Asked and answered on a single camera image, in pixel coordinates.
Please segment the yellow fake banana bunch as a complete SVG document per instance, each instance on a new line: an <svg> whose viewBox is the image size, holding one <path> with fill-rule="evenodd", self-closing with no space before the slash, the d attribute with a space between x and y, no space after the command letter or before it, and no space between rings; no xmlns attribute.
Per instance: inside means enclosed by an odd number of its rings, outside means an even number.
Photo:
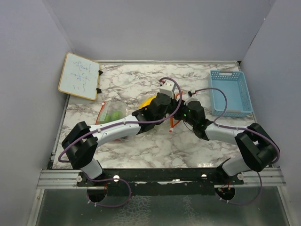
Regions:
<svg viewBox="0 0 301 226"><path fill-rule="evenodd" d="M145 108L146 106L148 106L154 98L155 98L155 96L152 96L152 97L148 97L145 100L143 100L142 103L139 105L139 109Z"/></svg>

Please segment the clear zip top bag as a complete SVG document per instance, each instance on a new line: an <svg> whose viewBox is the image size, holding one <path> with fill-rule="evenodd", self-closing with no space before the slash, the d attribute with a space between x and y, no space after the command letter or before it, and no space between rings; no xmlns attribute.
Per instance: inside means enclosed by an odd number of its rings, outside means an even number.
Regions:
<svg viewBox="0 0 301 226"><path fill-rule="evenodd" d="M151 101L156 96L146 95L144 96L139 103L139 108L145 108L151 103ZM130 114L128 105L122 101L104 101L102 103L100 112L96 118L95 125L105 124L108 122L120 120L123 117L126 117ZM174 127L180 121L175 120L173 117L170 118L170 129L169 132L172 132ZM114 142L124 142L128 140L128 136L115 139Z"/></svg>

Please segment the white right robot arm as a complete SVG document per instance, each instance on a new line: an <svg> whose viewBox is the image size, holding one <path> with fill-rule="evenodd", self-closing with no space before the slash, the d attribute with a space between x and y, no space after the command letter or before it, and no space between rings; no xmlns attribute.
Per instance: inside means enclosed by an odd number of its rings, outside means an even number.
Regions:
<svg viewBox="0 0 301 226"><path fill-rule="evenodd" d="M260 172L279 159L278 146L258 123L241 128L216 125L206 118L204 108L196 100L182 101L174 118L192 126L193 133L202 140L237 145L240 156L229 158L218 166L216 179L221 184L227 184L240 172Z"/></svg>

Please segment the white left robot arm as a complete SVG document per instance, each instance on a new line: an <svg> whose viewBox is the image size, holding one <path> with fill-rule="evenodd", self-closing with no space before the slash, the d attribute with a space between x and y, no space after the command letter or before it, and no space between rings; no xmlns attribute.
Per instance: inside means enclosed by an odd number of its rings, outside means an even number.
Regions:
<svg viewBox="0 0 301 226"><path fill-rule="evenodd" d="M99 125L77 123L62 142L63 151L59 162L70 163L74 170L82 170L88 181L98 186L104 174L100 163L94 158L98 147L110 141L134 136L153 129L172 117L180 108L182 94L175 96L158 93L148 106L134 111L119 120Z"/></svg>

